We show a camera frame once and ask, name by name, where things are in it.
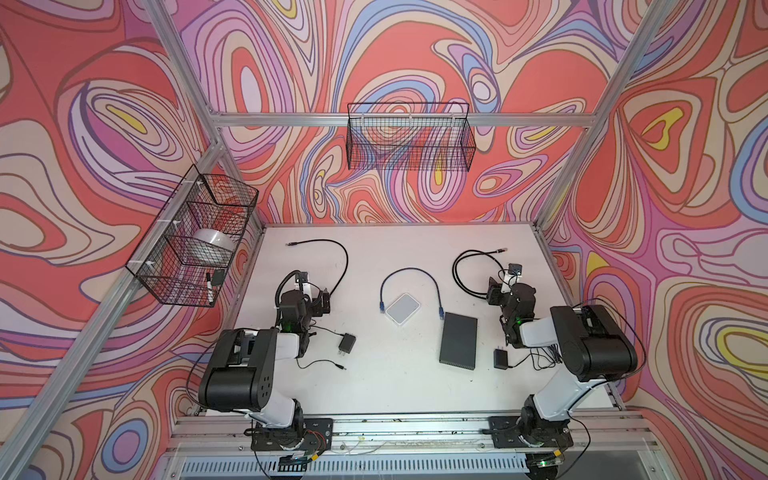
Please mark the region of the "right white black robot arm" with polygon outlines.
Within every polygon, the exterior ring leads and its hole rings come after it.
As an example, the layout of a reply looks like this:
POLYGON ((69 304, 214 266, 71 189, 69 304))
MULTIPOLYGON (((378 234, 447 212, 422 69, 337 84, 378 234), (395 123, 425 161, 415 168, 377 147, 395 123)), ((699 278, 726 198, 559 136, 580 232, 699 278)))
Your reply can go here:
POLYGON ((508 346, 553 347, 561 360, 545 387, 530 395, 512 428, 530 445, 563 434, 578 406, 598 386, 618 381, 638 366, 635 347, 608 310, 599 305, 555 306, 536 318, 536 290, 524 283, 504 285, 490 279, 486 301, 501 310, 500 324, 508 346))

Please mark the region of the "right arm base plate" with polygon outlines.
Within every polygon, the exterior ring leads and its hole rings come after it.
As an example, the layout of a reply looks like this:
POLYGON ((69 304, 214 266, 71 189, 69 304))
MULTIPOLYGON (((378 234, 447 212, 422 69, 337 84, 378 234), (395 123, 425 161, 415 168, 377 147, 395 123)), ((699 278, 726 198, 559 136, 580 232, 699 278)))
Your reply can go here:
POLYGON ((491 416, 488 418, 488 427, 482 429, 481 433, 490 435, 493 446, 497 449, 567 450, 574 445, 568 421, 491 416))

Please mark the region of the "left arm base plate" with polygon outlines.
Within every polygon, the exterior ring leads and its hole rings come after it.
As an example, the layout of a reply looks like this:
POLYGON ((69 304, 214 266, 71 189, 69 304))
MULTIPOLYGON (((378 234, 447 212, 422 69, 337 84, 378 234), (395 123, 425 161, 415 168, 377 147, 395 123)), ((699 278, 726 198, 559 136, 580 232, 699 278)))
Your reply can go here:
POLYGON ((330 417, 295 420, 286 428, 261 425, 247 430, 251 449, 255 452, 304 451, 322 453, 332 447, 334 420, 330 417))

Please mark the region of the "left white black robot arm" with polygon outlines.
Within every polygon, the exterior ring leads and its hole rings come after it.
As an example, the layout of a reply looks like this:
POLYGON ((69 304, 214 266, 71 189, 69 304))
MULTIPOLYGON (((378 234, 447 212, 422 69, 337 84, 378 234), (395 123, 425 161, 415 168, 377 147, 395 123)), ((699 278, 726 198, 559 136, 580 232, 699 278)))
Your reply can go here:
POLYGON ((274 297, 273 326, 221 333, 199 385, 199 404, 207 410, 244 415, 268 431, 302 435, 302 407, 277 390, 275 364, 305 355, 311 324, 331 311, 331 297, 330 290, 309 282, 306 272, 290 272, 274 297))

